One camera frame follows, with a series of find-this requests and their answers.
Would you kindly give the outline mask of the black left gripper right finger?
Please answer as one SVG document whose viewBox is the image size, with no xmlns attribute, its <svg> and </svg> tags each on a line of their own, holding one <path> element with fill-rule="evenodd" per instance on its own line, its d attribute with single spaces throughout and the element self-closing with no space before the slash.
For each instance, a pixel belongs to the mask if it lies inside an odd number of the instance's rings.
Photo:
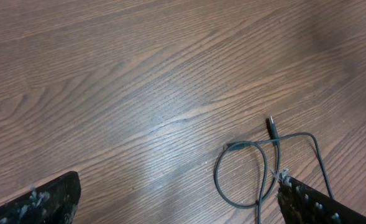
<svg viewBox="0 0 366 224">
<path fill-rule="evenodd" d="M 278 179 L 277 200 L 286 224 L 366 224 L 366 216 L 290 176 L 288 169 L 272 174 Z"/>
</svg>

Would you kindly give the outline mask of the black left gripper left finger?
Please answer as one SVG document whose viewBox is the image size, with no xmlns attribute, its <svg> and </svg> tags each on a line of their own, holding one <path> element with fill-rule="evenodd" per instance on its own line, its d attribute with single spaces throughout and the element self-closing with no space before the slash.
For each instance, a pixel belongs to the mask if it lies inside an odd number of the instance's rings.
<svg viewBox="0 0 366 224">
<path fill-rule="evenodd" d="M 72 224 L 80 197 L 79 175 L 69 171 L 0 205 L 0 224 Z"/>
</svg>

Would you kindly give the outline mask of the black USB cable blue plug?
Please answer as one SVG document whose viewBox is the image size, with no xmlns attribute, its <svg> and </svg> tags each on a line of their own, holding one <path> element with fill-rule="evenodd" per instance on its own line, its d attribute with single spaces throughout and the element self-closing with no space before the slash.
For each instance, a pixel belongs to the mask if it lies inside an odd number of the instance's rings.
<svg viewBox="0 0 366 224">
<path fill-rule="evenodd" d="M 276 155 L 276 172 L 280 171 L 280 165 L 281 165 L 281 144 L 280 141 L 281 140 L 285 140 L 285 139 L 290 139 L 293 137 L 297 137 L 297 136 L 308 136 L 313 140 L 314 146 L 315 146 L 315 153 L 316 153 L 316 158 L 319 162 L 319 166 L 321 168 L 321 172 L 323 174 L 323 178 L 324 178 L 324 182 L 326 184 L 326 189 L 329 195 L 329 198 L 331 199 L 335 199 L 331 185 L 330 185 L 330 181 L 329 181 L 329 177 L 324 165 L 324 161 L 321 155 L 321 151 L 319 148 L 319 143 L 318 140 L 316 139 L 316 137 L 311 134 L 311 133 L 307 133 L 307 132 L 299 132 L 299 133 L 293 133 L 293 134 L 289 134 L 289 135 L 285 135 L 285 136 L 279 136 L 278 134 L 278 130 L 277 130 L 277 126 L 272 118 L 272 116 L 270 116 L 267 119 L 267 128 L 268 128 L 268 133 L 270 135 L 270 139 L 269 140 L 264 140 L 264 141 L 238 141 L 238 142 L 232 142 L 226 145 L 225 150 L 223 150 L 223 152 L 221 153 L 221 155 L 218 157 L 215 166 L 214 166 L 214 171 L 213 171 L 213 180 L 214 180 L 214 184 L 216 187 L 217 192 L 219 193 L 219 195 L 222 197 L 222 199 L 227 202 L 229 205 L 235 207 L 235 208 L 239 208 L 239 209 L 244 209 L 244 210 L 248 210 L 248 209 L 256 209 L 256 223 L 261 224 L 261 212 L 262 212 L 262 205 L 263 205 L 263 201 L 268 199 L 274 186 L 277 183 L 277 178 L 274 177 L 272 179 L 272 182 L 269 186 L 269 188 L 267 190 L 265 190 L 266 187 L 266 180 L 267 180 L 267 174 L 268 174 L 268 161 L 267 161 L 267 156 L 265 154 L 265 151 L 263 150 L 263 148 L 261 147 L 262 144 L 268 144 L 268 143 L 272 143 L 275 145 L 276 149 L 277 149 L 277 155 Z M 228 152 L 232 152 L 232 151 L 239 151 L 241 149 L 247 148 L 247 147 L 254 147 L 256 148 L 262 156 L 263 159 L 263 177 L 262 177 L 262 181 L 260 184 L 260 192 L 258 193 L 258 198 L 254 203 L 248 204 L 248 205 L 241 205 L 238 203 L 233 202 L 232 200 L 230 200 L 222 191 L 221 186 L 219 184 L 219 168 L 221 166 L 221 162 L 223 160 L 223 158 L 225 157 L 225 155 Z"/>
</svg>

